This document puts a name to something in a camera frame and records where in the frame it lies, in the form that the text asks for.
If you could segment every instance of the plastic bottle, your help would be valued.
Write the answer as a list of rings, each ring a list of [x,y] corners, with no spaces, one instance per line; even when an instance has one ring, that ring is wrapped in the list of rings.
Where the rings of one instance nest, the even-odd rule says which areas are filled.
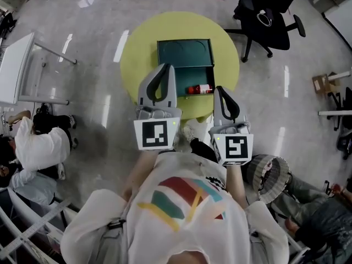
[[[188,87],[188,94],[208,94],[213,91],[213,87],[209,84],[200,84]]]

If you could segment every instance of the chair base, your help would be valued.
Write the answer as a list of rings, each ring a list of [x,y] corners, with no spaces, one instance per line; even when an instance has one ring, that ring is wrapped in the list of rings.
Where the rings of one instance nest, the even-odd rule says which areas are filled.
[[[224,29],[224,31],[226,31],[227,33],[245,34],[242,29]],[[245,51],[244,56],[241,58],[241,61],[243,63],[246,63],[248,61],[249,51],[250,51],[251,46],[252,46],[252,39],[250,39],[248,36],[247,36],[247,38],[248,39],[247,39],[246,51]],[[263,44],[260,44],[260,43],[258,43],[258,44],[260,46],[262,46],[268,52],[268,54],[267,54],[268,58],[272,58],[273,57],[273,52],[271,52],[271,50],[267,46],[265,46]]]

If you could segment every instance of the colorful shirt print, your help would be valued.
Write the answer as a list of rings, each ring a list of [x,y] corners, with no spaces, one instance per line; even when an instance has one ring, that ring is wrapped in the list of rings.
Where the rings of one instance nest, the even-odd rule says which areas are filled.
[[[205,199],[211,198],[214,206],[211,213],[213,219],[225,219],[226,214],[224,206],[221,206],[223,197],[219,194],[225,187],[220,180],[212,177],[207,177],[208,181],[200,179],[170,177],[158,184],[157,189],[153,192],[150,203],[139,202],[137,205],[145,210],[149,210],[160,220],[168,224],[175,232],[179,231],[180,223],[192,221],[199,206]],[[173,190],[179,197],[181,197],[188,205],[187,211],[182,210],[176,205],[162,190],[162,187]]]

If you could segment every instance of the white table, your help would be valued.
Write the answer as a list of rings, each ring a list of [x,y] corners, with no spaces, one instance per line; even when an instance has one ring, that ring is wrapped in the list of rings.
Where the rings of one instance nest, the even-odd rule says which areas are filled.
[[[50,49],[45,43],[36,39],[34,37],[34,33],[28,34],[7,47],[5,51],[0,66],[0,102],[13,105],[17,104],[18,101],[68,105],[68,100],[52,99],[49,97],[25,96],[20,94],[25,76],[24,74],[27,71],[27,66],[29,65],[29,55],[34,45],[62,57],[66,61],[73,64],[77,63],[76,59],[70,58],[66,54]]]
[[[339,73],[335,74],[332,76],[328,76],[328,81],[333,81],[336,79],[344,78],[344,77],[349,77],[352,75],[352,68],[351,71],[346,71],[344,73]],[[328,116],[328,117],[334,117],[334,116],[352,116],[352,111],[319,111],[318,116]]]

